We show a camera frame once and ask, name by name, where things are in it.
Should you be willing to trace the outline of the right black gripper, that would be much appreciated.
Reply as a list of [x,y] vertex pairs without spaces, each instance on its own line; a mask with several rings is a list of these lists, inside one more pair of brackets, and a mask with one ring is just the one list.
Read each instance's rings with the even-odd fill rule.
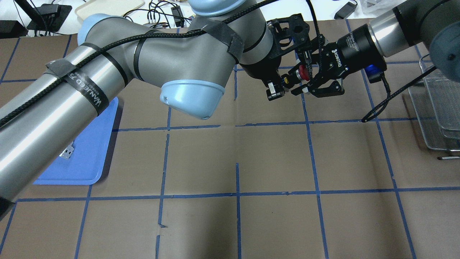
[[369,81],[380,81],[381,74],[387,70],[386,61],[378,51],[369,31],[364,24],[336,42],[325,46],[324,35],[311,39],[301,38],[297,55],[304,65],[317,65],[319,75],[325,80],[333,80],[328,87],[319,87],[320,82],[308,82],[291,90],[292,95],[309,93],[317,98],[340,96],[345,93],[341,81],[348,75],[365,70]]

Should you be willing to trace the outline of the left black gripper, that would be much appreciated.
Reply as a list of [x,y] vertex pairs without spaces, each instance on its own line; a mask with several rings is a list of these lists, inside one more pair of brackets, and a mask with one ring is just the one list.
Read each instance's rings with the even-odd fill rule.
[[258,41],[243,51],[241,67],[250,77],[263,82],[269,101],[285,95],[278,69],[284,55],[292,51],[297,54],[297,47],[304,36],[309,36],[309,25],[301,14],[273,19],[267,21]]

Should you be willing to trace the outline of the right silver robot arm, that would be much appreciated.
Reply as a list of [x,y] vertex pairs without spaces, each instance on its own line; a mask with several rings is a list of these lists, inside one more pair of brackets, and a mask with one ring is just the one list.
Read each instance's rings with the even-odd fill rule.
[[292,94],[342,95],[342,86],[321,86],[362,69],[370,83],[379,82],[387,69],[385,58],[419,43],[447,79],[459,81],[458,0],[407,0],[327,44],[322,49],[322,71]]

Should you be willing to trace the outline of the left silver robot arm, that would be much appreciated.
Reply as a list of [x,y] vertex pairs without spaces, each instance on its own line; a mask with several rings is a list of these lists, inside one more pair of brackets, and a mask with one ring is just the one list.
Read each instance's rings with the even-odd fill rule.
[[260,8],[271,0],[190,2],[187,33],[171,34],[120,16],[94,14],[78,47],[1,108],[1,218],[23,191],[133,80],[161,88],[160,102],[206,120],[235,64],[269,64],[275,36]]

